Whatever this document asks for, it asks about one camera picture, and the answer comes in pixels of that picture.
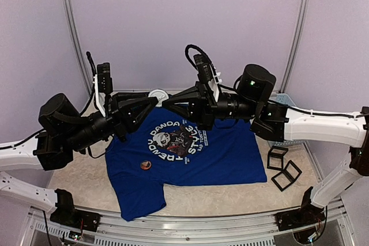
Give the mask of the round brooch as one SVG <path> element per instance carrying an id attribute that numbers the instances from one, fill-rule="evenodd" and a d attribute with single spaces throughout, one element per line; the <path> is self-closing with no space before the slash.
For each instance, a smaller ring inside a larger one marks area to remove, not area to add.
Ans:
<path id="1" fill-rule="evenodd" d="M 169 99 L 169 94 L 162 89 L 154 89 L 149 92 L 148 96 L 157 98 L 156 107 L 162 107 L 163 102 Z"/>

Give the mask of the blue printed t-shirt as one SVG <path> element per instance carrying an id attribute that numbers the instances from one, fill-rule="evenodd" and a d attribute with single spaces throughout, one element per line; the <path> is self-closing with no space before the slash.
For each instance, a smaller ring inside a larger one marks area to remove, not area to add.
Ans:
<path id="1" fill-rule="evenodd" d="M 152 167 L 142 170 L 140 163 Z M 267 181 L 250 124 L 216 120 L 210 131 L 164 108 L 154 108 L 125 142 L 106 150 L 107 173 L 121 216 L 132 221 L 166 206 L 164 185 L 221 186 Z"/>

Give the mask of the round brooch badge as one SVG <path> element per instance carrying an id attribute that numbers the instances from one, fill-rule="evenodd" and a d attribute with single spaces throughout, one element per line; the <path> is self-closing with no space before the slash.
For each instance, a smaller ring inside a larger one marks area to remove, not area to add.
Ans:
<path id="1" fill-rule="evenodd" d="M 152 163 L 150 162 L 150 161 L 143 161 L 142 163 L 140 163 L 140 168 L 142 169 L 142 170 L 149 170 L 149 169 L 151 169 L 151 167 L 152 167 Z"/>

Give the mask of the black display box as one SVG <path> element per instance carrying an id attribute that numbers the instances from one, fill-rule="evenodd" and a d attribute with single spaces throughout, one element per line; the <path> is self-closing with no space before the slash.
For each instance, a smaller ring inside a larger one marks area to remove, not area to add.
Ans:
<path id="1" fill-rule="evenodd" d="M 268 151 L 267 168 L 281 171 L 284 169 L 284 156 L 288 153 L 288 148 L 272 146 Z"/>
<path id="2" fill-rule="evenodd" d="M 274 175 L 271 180 L 283 192 L 293 185 L 302 173 L 302 170 L 292 160 L 289 160 L 285 168 Z"/>

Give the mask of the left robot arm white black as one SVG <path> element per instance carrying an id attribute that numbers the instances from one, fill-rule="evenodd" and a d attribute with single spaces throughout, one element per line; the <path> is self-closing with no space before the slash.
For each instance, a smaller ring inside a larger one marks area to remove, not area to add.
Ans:
<path id="1" fill-rule="evenodd" d="M 75 152 L 89 153 L 90 146 L 110 136 L 124 140 L 126 134 L 137 131 L 157 103 L 156 97 L 146 93 L 117 93 L 106 99 L 102 111 L 81 116 L 65 94 L 56 94 L 40 109 L 40 131 L 23 141 L 1 145 L 1 193 L 76 225 L 81 214 L 71 193 L 38 188 L 13 179 L 5 171 L 62 169 L 72 162 Z"/>

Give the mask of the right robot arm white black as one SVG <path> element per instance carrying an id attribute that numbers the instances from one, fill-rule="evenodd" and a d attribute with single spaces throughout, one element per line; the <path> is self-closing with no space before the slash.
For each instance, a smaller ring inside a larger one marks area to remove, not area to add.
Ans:
<path id="1" fill-rule="evenodd" d="M 250 121 L 250 130 L 267 141 L 311 140 L 350 147 L 347 157 L 318 185 L 304 194 L 295 221 L 307 225 L 318 210 L 362 177 L 368 176 L 368 107 L 333 113 L 290 107 L 270 100 L 276 78 L 265 68 L 244 68 L 235 93 L 223 93 L 210 67 L 199 65 L 195 86 L 163 101 L 163 107 L 210 130 L 216 119 Z"/>

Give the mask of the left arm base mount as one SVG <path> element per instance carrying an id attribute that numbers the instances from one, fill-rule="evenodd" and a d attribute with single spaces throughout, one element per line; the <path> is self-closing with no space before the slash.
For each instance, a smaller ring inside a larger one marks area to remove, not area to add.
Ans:
<path id="1" fill-rule="evenodd" d="M 56 210 L 50 215 L 50 221 L 64 226 L 97 232 L 101 215 L 99 213 L 75 208 L 73 196 L 70 192 L 56 189 Z"/>

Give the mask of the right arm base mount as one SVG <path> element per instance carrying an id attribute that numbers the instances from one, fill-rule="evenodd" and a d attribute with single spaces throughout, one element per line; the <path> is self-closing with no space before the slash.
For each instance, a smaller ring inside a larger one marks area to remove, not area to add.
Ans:
<path id="1" fill-rule="evenodd" d="M 300 228 L 318 223 L 319 220 L 324 221 L 326 219 L 324 207 L 319 208 L 313 206 L 311 203 L 310 196 L 312 189 L 313 187 L 310 187 L 304 193 L 302 204 L 298 209 L 279 212 L 276 214 L 276 223 L 279 231 Z"/>

